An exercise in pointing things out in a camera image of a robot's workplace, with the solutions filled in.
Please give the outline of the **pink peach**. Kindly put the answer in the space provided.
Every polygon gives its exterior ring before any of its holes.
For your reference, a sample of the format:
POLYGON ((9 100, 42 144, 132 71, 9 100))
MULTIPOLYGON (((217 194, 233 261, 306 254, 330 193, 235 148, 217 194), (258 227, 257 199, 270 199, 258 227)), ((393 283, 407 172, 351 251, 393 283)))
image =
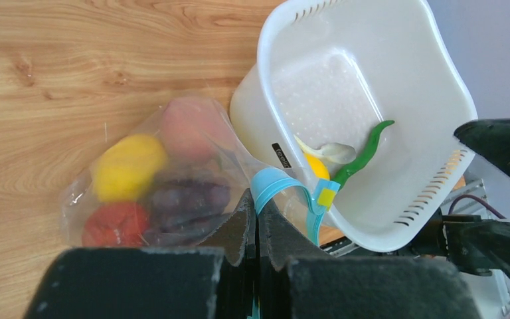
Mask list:
POLYGON ((207 163, 218 147, 231 150, 236 145, 224 108, 212 98, 172 99, 161 115, 159 132, 167 153, 189 163, 207 163))

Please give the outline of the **red orange wax apple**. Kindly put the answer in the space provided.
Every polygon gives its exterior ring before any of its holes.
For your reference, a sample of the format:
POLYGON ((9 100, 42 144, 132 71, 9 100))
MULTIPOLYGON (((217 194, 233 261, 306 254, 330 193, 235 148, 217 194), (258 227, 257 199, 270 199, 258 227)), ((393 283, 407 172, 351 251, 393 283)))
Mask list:
POLYGON ((108 203, 86 220, 82 232, 84 247, 141 247, 148 229, 148 212, 136 202, 108 203))

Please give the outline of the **white plastic basket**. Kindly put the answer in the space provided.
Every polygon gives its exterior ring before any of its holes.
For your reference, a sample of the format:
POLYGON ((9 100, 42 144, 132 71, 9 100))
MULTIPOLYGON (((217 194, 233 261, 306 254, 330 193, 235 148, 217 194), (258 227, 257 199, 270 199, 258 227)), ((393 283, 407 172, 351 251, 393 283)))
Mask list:
POLYGON ((474 154, 454 130, 477 118, 426 1, 285 1, 266 19, 230 120, 246 149, 313 180, 298 146, 358 152, 385 120, 372 160, 325 222, 376 252, 408 244, 474 154))

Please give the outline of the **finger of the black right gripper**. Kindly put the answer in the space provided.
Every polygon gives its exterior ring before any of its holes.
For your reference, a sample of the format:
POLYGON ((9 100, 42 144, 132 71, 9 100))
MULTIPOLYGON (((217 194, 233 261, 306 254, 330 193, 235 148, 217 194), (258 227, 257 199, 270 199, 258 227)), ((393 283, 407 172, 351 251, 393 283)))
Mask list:
POLYGON ((510 118, 469 121, 454 137, 510 178, 510 118))

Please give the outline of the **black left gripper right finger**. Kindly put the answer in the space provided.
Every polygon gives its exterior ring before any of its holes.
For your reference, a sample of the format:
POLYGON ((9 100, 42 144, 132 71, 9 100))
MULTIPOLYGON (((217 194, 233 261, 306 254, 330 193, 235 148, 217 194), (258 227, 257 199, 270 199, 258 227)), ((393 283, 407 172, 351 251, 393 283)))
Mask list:
POLYGON ((262 318, 479 318, 467 284, 446 261, 332 257, 272 202, 257 222, 262 318))

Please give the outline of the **clear zip top bag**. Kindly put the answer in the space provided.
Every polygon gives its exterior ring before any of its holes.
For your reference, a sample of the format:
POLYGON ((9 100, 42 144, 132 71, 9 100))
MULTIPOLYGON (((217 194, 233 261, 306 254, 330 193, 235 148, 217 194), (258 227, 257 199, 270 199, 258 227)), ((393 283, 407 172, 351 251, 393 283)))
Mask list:
MULTIPOLYGON (((161 115, 168 103, 161 106, 123 138, 135 134, 151 135, 156 137, 164 147, 159 129, 161 115)), ((310 169, 278 168, 263 163, 252 157, 235 132, 234 134, 235 147, 231 150, 218 147, 217 155, 204 164, 189 163, 167 153, 169 157, 167 166, 156 172, 147 191, 136 201, 101 202, 94 195, 91 169, 104 151, 66 188, 62 195, 60 229, 64 240, 69 245, 83 247, 82 232, 86 220, 105 204, 136 202, 145 209, 140 200, 158 179, 200 180, 217 177, 227 180, 231 187, 231 200, 226 208, 230 212, 229 218, 242 194, 249 191, 256 215, 259 215, 263 208, 272 202, 298 231, 312 243, 318 243, 321 222, 333 204, 339 191, 339 184, 316 177, 310 169)))

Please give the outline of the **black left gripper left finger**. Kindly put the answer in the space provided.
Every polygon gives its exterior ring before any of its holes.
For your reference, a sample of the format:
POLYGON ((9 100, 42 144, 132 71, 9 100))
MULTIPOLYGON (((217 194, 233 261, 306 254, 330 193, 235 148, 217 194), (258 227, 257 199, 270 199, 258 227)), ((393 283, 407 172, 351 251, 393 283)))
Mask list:
POLYGON ((43 275, 25 318, 251 318, 254 230, 245 191, 195 247, 68 249, 43 275))

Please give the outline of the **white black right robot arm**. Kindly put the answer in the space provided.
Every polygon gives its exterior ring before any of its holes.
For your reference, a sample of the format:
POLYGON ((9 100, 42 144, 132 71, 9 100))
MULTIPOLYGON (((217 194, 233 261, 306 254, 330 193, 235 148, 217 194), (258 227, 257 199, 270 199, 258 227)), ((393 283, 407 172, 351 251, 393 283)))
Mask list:
MULTIPOLYGON (((510 178, 510 119, 472 120, 454 136, 510 178)), ((510 222, 504 217, 482 219, 454 213, 460 195, 447 215, 435 215, 410 242, 417 255, 446 257, 465 273, 489 276, 501 270, 510 279, 510 222)))

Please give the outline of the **purple grape bunch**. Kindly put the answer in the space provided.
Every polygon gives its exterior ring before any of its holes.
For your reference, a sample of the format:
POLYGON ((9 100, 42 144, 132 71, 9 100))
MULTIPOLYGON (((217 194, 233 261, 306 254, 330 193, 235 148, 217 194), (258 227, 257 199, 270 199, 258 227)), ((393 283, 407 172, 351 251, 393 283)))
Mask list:
POLYGON ((230 200, 231 187, 225 179, 158 179, 140 200, 148 212, 145 244, 197 245, 229 218, 230 200))

